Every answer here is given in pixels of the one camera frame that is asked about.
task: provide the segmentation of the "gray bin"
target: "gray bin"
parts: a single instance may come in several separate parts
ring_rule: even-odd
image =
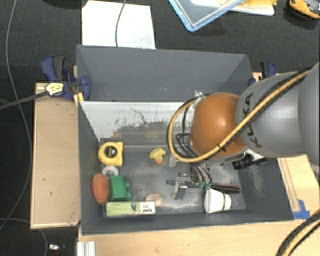
[[[293,219],[275,159],[239,171],[233,170],[231,163],[214,166],[214,177],[237,182],[241,193],[231,196],[230,211],[213,214],[204,212],[204,191],[200,188],[188,189],[184,200],[170,198],[174,187],[165,181],[187,171],[187,164],[168,167],[168,154],[161,165],[149,159],[155,147],[168,152],[167,124],[195,90],[240,94],[247,87],[252,72],[246,55],[79,45],[77,72],[78,77],[89,75],[92,84],[90,101],[80,102],[78,108],[83,235]],[[180,130],[177,120],[174,132]],[[105,217],[104,207],[94,200],[91,179],[102,168],[97,157],[100,142],[114,140],[115,132],[124,142],[124,165],[119,172],[132,184],[132,200],[144,200],[151,193],[164,197],[155,216]],[[146,134],[153,134],[152,139]]]

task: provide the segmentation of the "paper cup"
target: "paper cup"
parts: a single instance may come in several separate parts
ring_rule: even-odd
[[[208,189],[204,197],[204,210],[208,214],[227,211],[231,208],[231,197],[212,188]]]

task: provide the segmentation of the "yellow cable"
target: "yellow cable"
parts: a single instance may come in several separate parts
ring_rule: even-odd
[[[193,158],[186,158],[186,157],[180,156],[174,148],[173,138],[172,138],[173,137],[173,126],[174,126],[175,120],[185,109],[189,108],[192,104],[194,104],[196,102],[196,99],[188,102],[186,105],[179,108],[177,110],[177,112],[175,112],[175,114],[171,118],[170,123],[168,125],[168,135],[167,135],[168,136],[168,146],[169,146],[171,153],[173,154],[173,156],[176,159],[178,159],[179,161],[184,162],[184,163],[196,163],[196,162],[200,162],[200,161],[203,161],[203,160],[211,157],[212,155],[216,154],[221,149],[223,149],[224,146],[250,121],[250,119],[253,118],[261,109],[263,109],[274,97],[276,97],[278,94],[282,93],[285,89],[287,89],[289,86],[294,84],[299,79],[305,77],[308,73],[309,73],[309,70],[295,76],[294,78],[292,78],[288,82],[284,83],[281,87],[279,87],[278,89],[271,92],[254,109],[252,109],[251,112],[215,148],[213,148],[212,150],[210,150],[209,152],[207,152],[203,155],[193,157]]]
[[[318,209],[317,211],[315,211],[314,214],[312,214],[310,218],[312,218],[313,216],[315,216],[316,214],[320,213],[320,209]],[[306,228],[309,227],[309,226],[306,226],[305,228],[303,228],[302,230],[300,230],[300,232],[295,235],[295,238],[287,245],[286,249],[284,250],[284,252],[282,253],[282,256],[289,256],[292,254],[293,252],[293,249],[296,247],[296,245],[298,243],[300,243],[300,241],[302,241],[305,236],[307,236],[309,234],[309,231],[305,232]]]

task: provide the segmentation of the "white paper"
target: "white paper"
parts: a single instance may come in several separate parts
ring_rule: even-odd
[[[223,4],[226,3],[225,0],[191,0],[191,2],[198,6],[206,6],[213,8],[220,8]],[[265,16],[272,16],[275,13],[272,4],[238,4],[237,6],[233,7],[230,11]]]
[[[115,31],[122,3],[90,0],[82,8],[82,44],[116,46]],[[155,49],[150,6],[126,4],[117,31],[119,47]]]

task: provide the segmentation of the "yellow rubber duck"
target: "yellow rubber duck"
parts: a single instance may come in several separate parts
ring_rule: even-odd
[[[157,147],[150,152],[149,158],[154,159],[157,164],[161,164],[164,160],[163,155],[165,154],[166,151],[163,148]]]

